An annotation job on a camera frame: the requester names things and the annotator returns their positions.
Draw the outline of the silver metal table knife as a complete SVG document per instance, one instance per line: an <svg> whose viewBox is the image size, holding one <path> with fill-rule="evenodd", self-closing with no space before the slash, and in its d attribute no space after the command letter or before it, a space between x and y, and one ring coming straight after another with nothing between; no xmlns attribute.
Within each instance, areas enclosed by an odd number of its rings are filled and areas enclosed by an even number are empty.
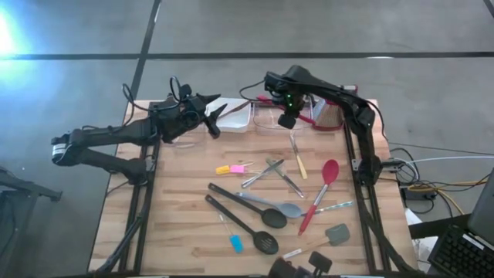
<svg viewBox="0 0 494 278"><path fill-rule="evenodd" d="M257 181L261 177L263 177L263 176L269 174L271 171L274 171L275 169L277 169L281 164L284 163L284 161L285 161L284 159L281 159L281 160L278 160L278 161L275 161L275 162L269 164L269 166L265 170L261 171L259 174L255 175L254 177L241 183L241 188L248 188L252 183Z"/></svg>
<svg viewBox="0 0 494 278"><path fill-rule="evenodd" d="M222 119L222 118L225 118L227 116L229 116L230 114L233 114L233 113L236 113L238 111L240 111L241 109L243 109L244 107L247 107L248 105L250 105L251 101L247 100L246 102L238 105L237 107L233 108L232 110L220 115L218 117L218 120Z"/></svg>

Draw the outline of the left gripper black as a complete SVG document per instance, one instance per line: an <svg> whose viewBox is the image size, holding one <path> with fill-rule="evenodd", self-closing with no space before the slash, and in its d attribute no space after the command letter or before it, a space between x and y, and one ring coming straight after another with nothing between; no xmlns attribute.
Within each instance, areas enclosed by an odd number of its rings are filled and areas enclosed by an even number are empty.
<svg viewBox="0 0 494 278"><path fill-rule="evenodd" d="M172 144L173 140L188 131L194 130L201 124L208 128L213 139L217 139L221 131L217 126L217 119L227 104L213 110L208 116L205 111L207 105L217 100L221 95L201 95L200 93L180 93L180 102L166 99L152 103L152 118L157 131L164 143Z"/></svg>

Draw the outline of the teal patterned handle knife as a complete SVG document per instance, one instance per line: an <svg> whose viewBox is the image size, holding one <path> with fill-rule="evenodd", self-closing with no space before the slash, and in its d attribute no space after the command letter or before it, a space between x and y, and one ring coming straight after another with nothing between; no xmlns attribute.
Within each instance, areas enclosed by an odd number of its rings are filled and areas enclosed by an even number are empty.
<svg viewBox="0 0 494 278"><path fill-rule="evenodd" d="M324 207L324 208L318 208L318 209L315 210L314 215L320 214L322 212L327 212L327 211L335 210L335 209L341 209L341 208L351 207L353 204L354 204L353 201L349 201L349 202L342 202L342 203L337 204L337 205L327 206L327 207Z"/></svg>

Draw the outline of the white paper sheet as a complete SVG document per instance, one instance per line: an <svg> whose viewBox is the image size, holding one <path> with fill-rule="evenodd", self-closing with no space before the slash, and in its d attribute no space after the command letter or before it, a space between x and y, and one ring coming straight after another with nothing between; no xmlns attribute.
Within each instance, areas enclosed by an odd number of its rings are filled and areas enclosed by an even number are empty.
<svg viewBox="0 0 494 278"><path fill-rule="evenodd" d="M404 212L407 223L409 225L422 224L422 221L419 219L419 217L417 217L416 214L414 214L409 208L405 209ZM422 239L413 239L412 242L417 258L421 261L425 261L431 254L431 251L433 250L437 241L437 236L425 237Z"/></svg>

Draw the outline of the black slotted serving spoon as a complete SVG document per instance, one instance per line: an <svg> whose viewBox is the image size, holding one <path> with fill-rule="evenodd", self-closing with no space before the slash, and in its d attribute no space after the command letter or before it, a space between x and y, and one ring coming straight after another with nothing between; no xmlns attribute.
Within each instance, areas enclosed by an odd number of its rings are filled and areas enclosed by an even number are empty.
<svg viewBox="0 0 494 278"><path fill-rule="evenodd" d="M206 195L205 201L243 228L252 237L253 245L258 251L267 255L274 255L279 251L279 244L271 234L265 231L254 231L212 196Z"/></svg>

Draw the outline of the grey-blue serving spoon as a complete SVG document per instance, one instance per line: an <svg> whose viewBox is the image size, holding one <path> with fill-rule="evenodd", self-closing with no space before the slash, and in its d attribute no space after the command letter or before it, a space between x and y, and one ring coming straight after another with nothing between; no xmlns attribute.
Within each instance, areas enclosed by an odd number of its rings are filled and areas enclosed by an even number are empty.
<svg viewBox="0 0 494 278"><path fill-rule="evenodd" d="M293 203L287 203L287 202L272 202L269 201L265 198L260 198L255 195L245 193L245 192L236 192L235 193L238 197L241 197L246 200L254 201L254 202L259 202L265 205L271 205L278 211L280 211L284 216L287 218L291 219L296 219L302 216L303 211L302 209Z"/></svg>

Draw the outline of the small pink silicone spatula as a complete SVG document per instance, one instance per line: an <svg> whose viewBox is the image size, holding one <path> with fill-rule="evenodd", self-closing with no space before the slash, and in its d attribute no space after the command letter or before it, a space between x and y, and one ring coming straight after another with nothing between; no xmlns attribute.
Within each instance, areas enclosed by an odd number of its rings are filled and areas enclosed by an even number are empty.
<svg viewBox="0 0 494 278"><path fill-rule="evenodd" d="M243 162L241 164L234 164L229 166L229 171L233 174L245 174L249 173L248 166L253 165L253 161Z"/></svg>

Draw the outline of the black keyboard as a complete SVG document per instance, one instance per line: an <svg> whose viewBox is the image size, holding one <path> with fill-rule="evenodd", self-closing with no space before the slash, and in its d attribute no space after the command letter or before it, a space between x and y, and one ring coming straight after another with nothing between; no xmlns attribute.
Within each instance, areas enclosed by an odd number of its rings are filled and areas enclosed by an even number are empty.
<svg viewBox="0 0 494 278"><path fill-rule="evenodd" d="M494 250L456 225L438 237L428 261L455 278L494 278Z"/></svg>

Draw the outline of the black power strip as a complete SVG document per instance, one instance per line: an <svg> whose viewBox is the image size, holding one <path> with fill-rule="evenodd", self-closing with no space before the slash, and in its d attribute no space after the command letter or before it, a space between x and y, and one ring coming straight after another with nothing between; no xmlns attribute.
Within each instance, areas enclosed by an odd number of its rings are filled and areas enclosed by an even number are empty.
<svg viewBox="0 0 494 278"><path fill-rule="evenodd" d="M404 201L435 200L437 196L436 191L432 188L400 187L400 193Z"/></svg>

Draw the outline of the black solid serving spoon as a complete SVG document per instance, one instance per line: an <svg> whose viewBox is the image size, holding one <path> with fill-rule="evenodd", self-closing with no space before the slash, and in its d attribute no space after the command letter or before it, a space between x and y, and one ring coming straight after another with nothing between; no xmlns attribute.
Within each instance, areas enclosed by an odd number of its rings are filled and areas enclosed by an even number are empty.
<svg viewBox="0 0 494 278"><path fill-rule="evenodd" d="M213 183L208 184L208 188L220 195L231 199L234 202L237 202L241 205L244 205L246 208L251 209L252 211L258 213L261 216L262 222L267 226L275 229L284 228L287 224L287 219L281 212L275 210L274 208L260 209L251 203L245 201L244 199L238 197L237 195L232 194L231 192L218 187Z"/></svg>

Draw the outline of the grey spatula with wooden handle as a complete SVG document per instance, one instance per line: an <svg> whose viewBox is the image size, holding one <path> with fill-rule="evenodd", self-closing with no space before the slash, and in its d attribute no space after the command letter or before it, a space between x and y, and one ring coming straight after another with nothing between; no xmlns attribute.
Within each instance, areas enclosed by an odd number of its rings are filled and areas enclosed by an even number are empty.
<svg viewBox="0 0 494 278"><path fill-rule="evenodd" d="M288 259L294 256L298 256L304 252L315 249L316 247L330 244L332 246L338 246L350 239L350 230L346 224L335 225L334 227L325 230L325 236L312 243L305 245L304 247L295 249L289 253L282 255L283 259Z"/></svg>

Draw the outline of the cream-handled table knife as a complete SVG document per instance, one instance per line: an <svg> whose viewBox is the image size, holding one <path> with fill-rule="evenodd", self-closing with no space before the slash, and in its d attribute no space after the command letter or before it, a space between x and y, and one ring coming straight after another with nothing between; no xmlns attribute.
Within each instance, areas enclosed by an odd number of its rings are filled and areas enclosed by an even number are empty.
<svg viewBox="0 0 494 278"><path fill-rule="evenodd" d="M308 176L307 176L307 173L306 173L306 169L305 169L305 166L303 164L303 161L299 155L299 149L296 145L296 139L295 139L295 132L294 131L291 131L290 132L290 135L289 135L289 139L290 139L290 143L292 145L292 149L293 149L293 152L294 152L294 155L296 157L296 161L297 161L297 164L298 164L298 167L299 167L299 172L300 172L300 175L302 177L302 179L306 180L308 179Z"/></svg>

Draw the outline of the small blue silicone spatula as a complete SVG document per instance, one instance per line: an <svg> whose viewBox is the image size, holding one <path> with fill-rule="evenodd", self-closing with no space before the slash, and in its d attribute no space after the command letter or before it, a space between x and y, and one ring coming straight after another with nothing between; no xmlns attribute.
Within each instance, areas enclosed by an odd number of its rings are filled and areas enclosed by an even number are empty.
<svg viewBox="0 0 494 278"><path fill-rule="evenodd" d="M234 251L236 253L242 253L244 248L243 248L242 240L241 240L240 236L234 234L231 231L231 229L229 228L228 223L225 220L225 217L223 216L222 213L219 213L218 214L218 217L219 217L221 223L223 224L223 226L225 227L225 229L228 232L228 239L229 239L229 242L231 243L232 248L234 249Z"/></svg>

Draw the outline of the black desk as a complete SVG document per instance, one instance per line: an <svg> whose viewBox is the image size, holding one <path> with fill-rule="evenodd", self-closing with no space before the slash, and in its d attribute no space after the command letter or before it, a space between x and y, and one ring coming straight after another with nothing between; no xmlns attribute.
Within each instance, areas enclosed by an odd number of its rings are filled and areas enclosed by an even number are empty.
<svg viewBox="0 0 494 278"><path fill-rule="evenodd" d="M423 239L432 236L440 236L450 225L456 225L467 229L470 214L439 219L431 222L422 222L408 226L412 239Z"/></svg>

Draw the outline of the red spoon with metal neck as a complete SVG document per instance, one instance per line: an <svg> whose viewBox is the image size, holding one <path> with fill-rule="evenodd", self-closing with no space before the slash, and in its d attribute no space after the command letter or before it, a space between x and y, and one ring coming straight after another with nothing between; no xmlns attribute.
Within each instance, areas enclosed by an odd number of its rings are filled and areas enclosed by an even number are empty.
<svg viewBox="0 0 494 278"><path fill-rule="evenodd" d="M309 207L304 219L299 227L298 235L301 236L308 227L315 211L317 210L318 205L320 204L322 198L326 194L330 185L337 179L340 171L340 166L336 160L328 160L322 169L322 177L323 177L323 187L320 189L318 194L316 195L313 204Z"/></svg>

